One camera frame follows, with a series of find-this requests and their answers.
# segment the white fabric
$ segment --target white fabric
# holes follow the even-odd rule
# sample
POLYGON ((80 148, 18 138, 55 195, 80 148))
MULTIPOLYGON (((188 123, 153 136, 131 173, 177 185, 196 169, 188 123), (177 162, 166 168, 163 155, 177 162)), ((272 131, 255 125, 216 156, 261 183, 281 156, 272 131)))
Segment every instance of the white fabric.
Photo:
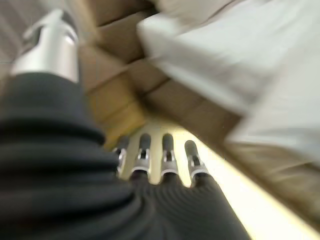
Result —
POLYGON ((228 138, 243 158, 252 152, 257 159, 265 158, 261 147, 268 146, 273 153, 267 155, 269 161, 281 158, 275 153, 282 148, 289 153, 290 162, 320 167, 320 31, 309 30, 287 56, 277 81, 255 106, 254 114, 228 138))
POLYGON ((170 77, 246 115, 310 31, 318 7, 317 0, 246 0, 199 28, 158 14, 139 33, 147 56, 170 77))
POLYGON ((234 0, 158 0, 161 12, 196 26, 205 23, 234 0))
MULTIPOLYGON (((223 82, 214 81, 214 75, 209 77, 202 76, 201 72, 193 72, 193 68, 190 71, 187 67, 168 61, 168 49, 170 45, 174 44, 173 39, 188 30, 185 25, 180 24, 174 18, 167 17, 163 13, 153 15, 138 24, 138 34, 144 49, 157 67, 174 80, 195 90, 213 102, 218 102, 238 114, 245 113, 250 104, 245 95, 238 94, 232 87, 223 82)), ((178 49, 174 49, 171 54, 174 55, 178 52, 178 49)), ((201 57, 193 59, 182 58, 181 61, 177 61, 182 64, 184 61, 191 61, 191 64, 194 63, 197 66, 206 64, 206 61, 201 57)))

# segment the robotic arm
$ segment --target robotic arm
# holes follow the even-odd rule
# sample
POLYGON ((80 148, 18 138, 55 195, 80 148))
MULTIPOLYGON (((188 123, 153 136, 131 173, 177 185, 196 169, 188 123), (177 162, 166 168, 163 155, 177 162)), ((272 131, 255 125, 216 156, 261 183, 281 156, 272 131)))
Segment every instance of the robotic arm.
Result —
POLYGON ((249 239, 192 142, 185 145, 191 188, 180 181, 169 134, 159 185, 148 182, 148 135, 131 180, 118 178, 129 140, 113 152, 102 148, 105 137, 85 108, 68 15, 52 12, 24 40, 0 96, 0 239, 249 239))

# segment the black glove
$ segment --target black glove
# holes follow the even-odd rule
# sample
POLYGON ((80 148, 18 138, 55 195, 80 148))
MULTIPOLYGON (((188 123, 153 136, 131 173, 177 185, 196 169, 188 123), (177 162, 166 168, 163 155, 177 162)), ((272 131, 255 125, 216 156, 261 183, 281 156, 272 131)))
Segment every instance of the black glove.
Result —
MULTIPOLYGON (((114 150, 121 159, 118 170, 124 166, 128 141, 128 138, 122 137, 114 150)), ((193 141, 185 143, 192 183, 190 188, 185 187, 179 177, 174 140, 170 134, 162 139, 161 182, 159 185, 149 183, 150 145, 151 137, 142 135, 130 182, 142 199, 154 205, 166 226, 172 226, 168 234, 172 231, 176 234, 175 238, 182 240, 250 239, 219 185, 201 161, 193 141)), ((168 235, 161 239, 175 238, 168 235)))

